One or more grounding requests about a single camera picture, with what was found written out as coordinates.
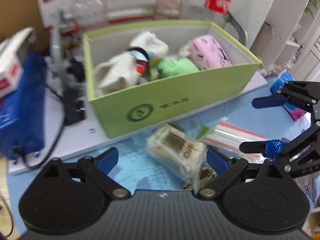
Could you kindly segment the pink tissue pack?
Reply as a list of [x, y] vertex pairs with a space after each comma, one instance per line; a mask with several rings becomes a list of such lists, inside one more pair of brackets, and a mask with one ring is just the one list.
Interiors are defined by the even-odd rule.
[[202, 35], [188, 41], [179, 49], [178, 56], [189, 59], [199, 70], [232, 65], [227, 54], [212, 35]]

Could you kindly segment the white black carton box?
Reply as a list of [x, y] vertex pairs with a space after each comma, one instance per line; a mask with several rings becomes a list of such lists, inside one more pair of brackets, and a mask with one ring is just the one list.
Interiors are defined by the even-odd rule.
[[23, 65], [35, 42], [34, 28], [27, 27], [1, 43], [1, 98], [18, 88], [24, 72]]

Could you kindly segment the red-cap clear jar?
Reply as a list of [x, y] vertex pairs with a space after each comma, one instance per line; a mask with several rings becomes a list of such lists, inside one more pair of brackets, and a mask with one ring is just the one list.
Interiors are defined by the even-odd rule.
[[108, 24], [107, 0], [73, 0], [71, 14], [78, 29]]

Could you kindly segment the white plush toy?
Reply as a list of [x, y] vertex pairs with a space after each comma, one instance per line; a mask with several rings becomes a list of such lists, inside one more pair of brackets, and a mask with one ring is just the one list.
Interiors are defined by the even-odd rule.
[[96, 96], [137, 85], [149, 66], [149, 57], [140, 51], [125, 51], [93, 69]]

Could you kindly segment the zip bag red stripe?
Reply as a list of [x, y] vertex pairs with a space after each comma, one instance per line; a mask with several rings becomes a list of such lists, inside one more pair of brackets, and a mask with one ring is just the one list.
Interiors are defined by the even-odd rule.
[[257, 164], [261, 164], [265, 160], [261, 153], [246, 154], [241, 152], [240, 145], [243, 142], [266, 141], [267, 137], [231, 124], [226, 118], [222, 118], [200, 140], [208, 146], [218, 148], [220, 151], [225, 150], [225, 155], [229, 158], [242, 157], [249, 163]]

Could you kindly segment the cotton swab bag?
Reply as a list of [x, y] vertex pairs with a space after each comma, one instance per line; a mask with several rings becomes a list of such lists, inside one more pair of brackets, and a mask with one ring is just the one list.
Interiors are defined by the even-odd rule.
[[165, 124], [148, 137], [146, 150], [193, 189], [200, 187], [202, 164], [206, 161], [207, 152], [204, 143], [170, 124]]

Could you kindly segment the green towel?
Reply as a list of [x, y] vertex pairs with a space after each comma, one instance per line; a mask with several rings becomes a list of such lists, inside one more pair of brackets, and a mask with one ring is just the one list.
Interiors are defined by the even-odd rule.
[[200, 70], [188, 58], [178, 60], [159, 59], [150, 67], [150, 80], [165, 79], [184, 74], [199, 72]]

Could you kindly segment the blue sealer machine box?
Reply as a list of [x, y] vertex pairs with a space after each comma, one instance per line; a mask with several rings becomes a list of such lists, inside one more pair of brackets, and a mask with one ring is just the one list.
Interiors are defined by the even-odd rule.
[[47, 64], [29, 53], [18, 89], [1, 100], [1, 154], [8, 159], [44, 148], [44, 101]]

